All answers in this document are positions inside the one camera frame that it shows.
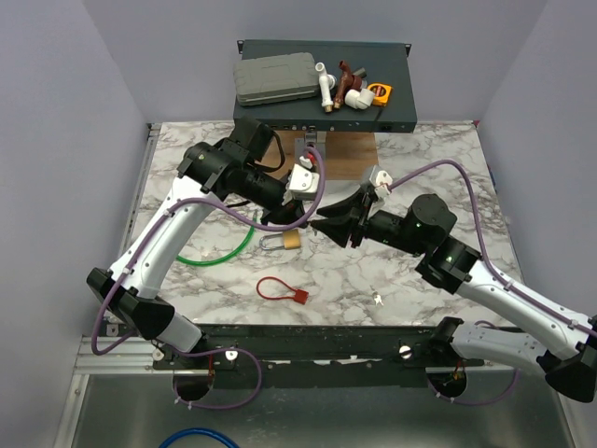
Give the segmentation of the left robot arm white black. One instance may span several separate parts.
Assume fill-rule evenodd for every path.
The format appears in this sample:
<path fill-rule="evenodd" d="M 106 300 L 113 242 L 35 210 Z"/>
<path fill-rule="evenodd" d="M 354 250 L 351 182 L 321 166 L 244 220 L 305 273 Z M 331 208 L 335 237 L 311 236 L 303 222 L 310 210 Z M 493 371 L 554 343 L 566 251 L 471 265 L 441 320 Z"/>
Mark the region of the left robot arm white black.
<path fill-rule="evenodd" d="M 279 135 L 251 117 L 237 119 L 230 136 L 186 150 L 162 205 L 132 246 L 108 269 L 93 269 L 87 284 L 101 303 L 94 326 L 106 313 L 128 324 L 133 333 L 174 348 L 188 369 L 206 359 L 201 330 L 160 298 L 160 287 L 176 257 L 202 222 L 216 209 L 237 217 L 224 204 L 235 194 L 263 209 L 259 228 L 286 231 L 302 225 L 304 208 L 286 196 L 286 186 L 261 160 Z"/>

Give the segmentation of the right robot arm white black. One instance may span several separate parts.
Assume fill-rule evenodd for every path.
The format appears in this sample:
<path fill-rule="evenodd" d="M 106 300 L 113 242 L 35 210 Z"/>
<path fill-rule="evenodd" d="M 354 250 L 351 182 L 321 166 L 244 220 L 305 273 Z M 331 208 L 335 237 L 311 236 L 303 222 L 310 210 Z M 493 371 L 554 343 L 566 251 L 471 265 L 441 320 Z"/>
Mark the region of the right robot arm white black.
<path fill-rule="evenodd" d="M 544 376 L 555 391 L 579 402 L 596 393 L 596 322 L 499 271 L 478 250 L 452 237 L 456 216 L 436 194 L 418 196 L 405 216 L 375 210 L 371 188 L 322 207 L 312 227 L 341 247 L 365 239 L 419 258 L 416 272 L 433 287 L 474 301 L 517 327 L 481 329 L 445 318 L 429 345 L 439 365 L 458 358 L 492 360 Z"/>

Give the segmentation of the brass padlock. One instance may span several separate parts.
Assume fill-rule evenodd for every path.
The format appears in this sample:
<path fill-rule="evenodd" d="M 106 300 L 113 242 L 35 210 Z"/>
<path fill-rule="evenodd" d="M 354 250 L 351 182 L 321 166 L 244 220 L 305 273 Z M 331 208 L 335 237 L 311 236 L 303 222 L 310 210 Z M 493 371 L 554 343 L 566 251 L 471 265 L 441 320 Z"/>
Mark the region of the brass padlock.
<path fill-rule="evenodd" d="M 264 251 L 299 249 L 301 248 L 300 233 L 297 229 L 270 233 L 261 237 L 258 244 Z"/>

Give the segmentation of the white pvc elbow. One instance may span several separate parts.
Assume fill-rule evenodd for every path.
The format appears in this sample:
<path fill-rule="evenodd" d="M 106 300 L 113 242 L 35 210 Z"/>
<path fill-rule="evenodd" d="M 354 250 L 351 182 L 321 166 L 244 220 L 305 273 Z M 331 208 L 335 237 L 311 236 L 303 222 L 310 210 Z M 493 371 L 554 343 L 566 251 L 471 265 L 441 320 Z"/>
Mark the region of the white pvc elbow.
<path fill-rule="evenodd" d="M 365 110 L 372 106 L 375 93 L 369 89 L 350 89 L 346 92 L 344 103 L 355 110 Z"/>

